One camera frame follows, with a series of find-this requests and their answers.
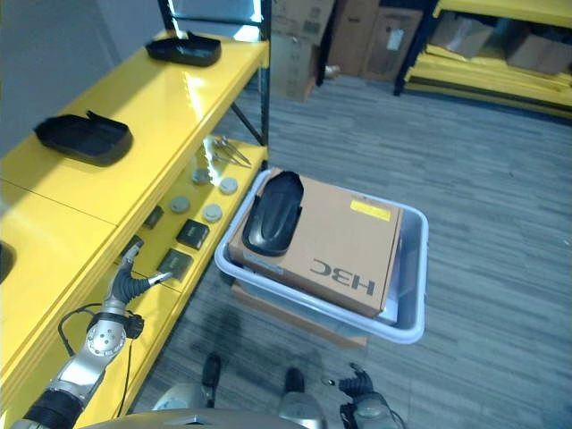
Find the yellow shelf in background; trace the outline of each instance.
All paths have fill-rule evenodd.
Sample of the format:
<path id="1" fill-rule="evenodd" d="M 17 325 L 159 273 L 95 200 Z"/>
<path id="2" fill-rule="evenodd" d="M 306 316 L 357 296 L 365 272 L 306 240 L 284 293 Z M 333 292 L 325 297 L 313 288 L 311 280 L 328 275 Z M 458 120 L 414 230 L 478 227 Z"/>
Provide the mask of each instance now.
<path id="1" fill-rule="evenodd" d="M 433 11 L 436 18 L 443 11 L 478 13 L 572 28 L 570 0 L 440 0 Z"/>
<path id="2" fill-rule="evenodd" d="M 460 63 L 472 64 L 472 68 L 475 71 L 489 72 L 491 74 L 507 75 L 516 80 L 529 80 L 530 82 L 535 82 L 537 85 L 551 86 L 552 88 L 562 88 L 566 89 L 572 86 L 572 74 L 560 73 L 556 75 L 550 75 L 545 73 L 540 73 L 538 71 L 532 71 L 527 69 L 521 69 L 519 67 L 513 67 L 509 65 L 506 60 L 502 57 L 503 53 L 499 50 L 493 50 L 491 48 L 487 49 L 487 46 L 481 51 L 479 56 L 473 58 L 465 58 L 463 55 L 451 52 L 444 47 L 427 45 L 425 47 L 425 53 L 427 57 L 441 57 L 448 60 L 453 60 Z"/>
<path id="3" fill-rule="evenodd" d="M 550 79 L 510 66 L 502 71 L 498 64 L 489 67 L 477 61 L 461 62 L 423 52 L 417 57 L 415 66 L 408 70 L 406 80 L 422 78 L 572 106 L 572 88 L 564 83 L 566 77 Z"/>
<path id="4" fill-rule="evenodd" d="M 495 103 L 498 105 L 508 105 L 519 109 L 532 110 L 541 114 L 551 114 L 562 118 L 572 119 L 572 112 L 550 107 L 548 105 L 538 105 L 534 103 L 527 103 L 525 101 L 514 100 L 505 97 L 496 97 L 495 95 L 479 94 L 477 92 L 465 91 L 462 89 L 445 88 L 437 85 L 416 83 L 410 81 L 405 86 L 406 89 L 413 89 L 415 91 L 431 92 L 435 94 L 443 94 L 445 96 L 464 97 L 487 103 Z"/>

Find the stacked cardboard boxes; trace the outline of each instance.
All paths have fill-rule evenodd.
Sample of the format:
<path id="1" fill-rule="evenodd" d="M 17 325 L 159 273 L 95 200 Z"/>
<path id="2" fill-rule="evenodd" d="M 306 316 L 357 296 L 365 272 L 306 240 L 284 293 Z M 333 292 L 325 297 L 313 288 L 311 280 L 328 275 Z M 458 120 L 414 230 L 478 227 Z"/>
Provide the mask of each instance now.
<path id="1" fill-rule="evenodd" d="M 566 72 L 572 65 L 572 29 L 520 22 L 505 45 L 507 63 L 545 74 Z"/>
<path id="2" fill-rule="evenodd" d="M 273 0 L 271 93 L 304 101 L 315 85 L 319 46 L 334 0 Z"/>
<path id="3" fill-rule="evenodd" d="M 445 12 L 439 19 L 430 43 L 464 56 L 473 58 L 494 32 L 496 19 L 479 20 L 470 15 Z"/>
<path id="4" fill-rule="evenodd" d="M 380 7 L 379 0 L 341 1 L 328 63 L 339 65 L 344 74 L 394 80 L 422 15 Z"/>

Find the white plastic bin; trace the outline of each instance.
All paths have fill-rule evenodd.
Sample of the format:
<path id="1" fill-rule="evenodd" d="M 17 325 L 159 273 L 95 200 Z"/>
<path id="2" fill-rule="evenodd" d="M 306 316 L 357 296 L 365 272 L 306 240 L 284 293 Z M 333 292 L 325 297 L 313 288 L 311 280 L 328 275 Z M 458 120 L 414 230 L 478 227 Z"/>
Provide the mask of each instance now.
<path id="1" fill-rule="evenodd" d="M 323 299 L 292 289 L 275 280 L 235 265 L 228 254 L 227 245 L 240 225 L 245 213 L 270 170 L 258 174 L 250 192 L 240 205 L 214 253 L 214 261 L 221 271 L 236 277 L 244 290 L 251 295 L 272 301 L 281 307 L 333 329 L 340 335 L 377 336 L 399 344 L 418 341 L 425 330 L 425 286 L 427 276 L 427 240 L 429 225 L 419 210 L 394 201 L 367 196 L 403 208 L 400 238 L 400 272 L 398 320 L 387 324 L 381 318 L 369 318 Z"/>

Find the yellow shelving unit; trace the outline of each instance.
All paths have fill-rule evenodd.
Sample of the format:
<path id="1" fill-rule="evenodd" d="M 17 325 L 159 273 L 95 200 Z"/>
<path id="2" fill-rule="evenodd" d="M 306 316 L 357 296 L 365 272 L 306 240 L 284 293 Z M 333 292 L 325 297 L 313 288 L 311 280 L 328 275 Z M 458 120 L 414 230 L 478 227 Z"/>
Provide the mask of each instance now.
<path id="1" fill-rule="evenodd" d="M 513 20 L 572 27 L 572 3 L 568 0 L 440 0 L 433 12 L 478 13 Z"/>
<path id="2" fill-rule="evenodd" d="M 510 67 L 500 59 L 476 57 L 466 60 L 452 58 L 443 51 L 446 53 L 445 49 L 428 46 L 418 56 L 416 66 L 409 70 L 408 80 L 417 77 L 449 82 L 572 107 L 570 75 L 545 76 Z"/>
<path id="3" fill-rule="evenodd" d="M 440 0 L 433 11 L 478 13 L 572 28 L 568 0 Z M 466 59 L 426 45 L 405 74 L 406 88 L 469 97 L 572 118 L 572 76 L 511 67 L 501 55 L 483 52 Z"/>
<path id="4" fill-rule="evenodd" d="M 206 268 L 218 240 L 267 158 L 265 147 L 234 141 L 251 162 L 246 168 L 214 161 L 203 139 L 228 110 L 258 67 L 268 66 L 267 42 L 222 40 L 221 58 L 198 68 L 150 59 L 140 49 L 59 114 L 92 110 L 129 125 L 128 154 L 109 167 L 71 160 L 30 135 L 0 161 L 2 240 L 15 250 L 15 263 L 2 283 L 2 419 L 4 427 L 21 418 L 55 370 L 65 361 L 56 326 L 76 307 L 101 301 L 123 247 L 137 233 L 146 242 L 135 271 L 155 273 L 168 248 L 190 255 L 193 264 L 181 282 L 153 288 L 130 306 L 146 318 L 133 343 L 126 410 L 157 353 Z M 211 183 L 194 185 L 190 172 L 208 168 Z M 237 180 L 224 195 L 222 177 Z M 173 214 L 174 194 L 191 202 Z M 186 219 L 202 219 L 204 206 L 223 209 L 200 250 L 177 243 Z M 156 205 L 164 216 L 153 230 L 141 226 Z M 85 324 L 69 334 L 77 341 Z M 78 425 L 106 420 L 117 412 L 124 380 L 125 350 L 109 367 Z"/>

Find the metal rod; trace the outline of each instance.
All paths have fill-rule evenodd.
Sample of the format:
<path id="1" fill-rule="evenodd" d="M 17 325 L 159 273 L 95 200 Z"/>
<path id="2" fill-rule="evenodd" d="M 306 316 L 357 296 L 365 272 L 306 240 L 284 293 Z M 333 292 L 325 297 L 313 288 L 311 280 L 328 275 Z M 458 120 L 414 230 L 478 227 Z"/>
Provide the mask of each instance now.
<path id="1" fill-rule="evenodd" d="M 405 61 L 401 65 L 400 72 L 395 79 L 395 86 L 393 87 L 394 96 L 399 96 L 403 92 L 405 88 L 405 75 L 408 73 L 409 67 L 415 64 L 417 56 L 424 48 L 429 34 L 435 29 L 437 20 L 433 17 L 433 11 L 435 7 L 437 7 L 437 3 L 438 0 L 431 0 L 423 10 L 423 18 L 419 24 L 419 29 L 413 37 L 413 43 L 411 43 Z"/>
<path id="2" fill-rule="evenodd" d="M 157 0 L 159 3 L 159 10 L 161 11 L 161 17 L 163 18 L 164 29 L 175 29 L 175 25 L 172 21 L 172 10 L 169 0 Z"/>
<path id="3" fill-rule="evenodd" d="M 248 130 L 254 136 L 254 138 L 257 140 L 257 142 L 261 145 L 264 145 L 263 140 L 262 140 L 262 136 L 260 136 L 257 129 L 254 128 L 254 125 L 252 125 L 252 123 L 250 123 L 248 118 L 239 109 L 239 107 L 236 105 L 236 103 L 231 104 L 231 109 L 239 117 L 239 119 L 242 121 L 242 123 L 244 123 L 244 126 L 248 128 Z"/>
<path id="4" fill-rule="evenodd" d="M 272 54 L 272 0 L 261 0 L 262 27 L 260 27 L 260 38 L 268 41 L 268 58 Z M 268 146 L 270 129 L 270 64 L 268 67 L 259 69 L 260 72 L 260 122 L 262 128 L 262 146 Z"/>
<path id="5" fill-rule="evenodd" d="M 214 22 L 217 24 L 228 24 L 228 25 L 249 25 L 251 27 L 262 26 L 262 22 L 255 22 L 249 20 L 234 20 L 230 18 L 210 18 L 206 16 L 179 15 L 177 13 L 173 15 L 173 18 L 179 21 Z"/>

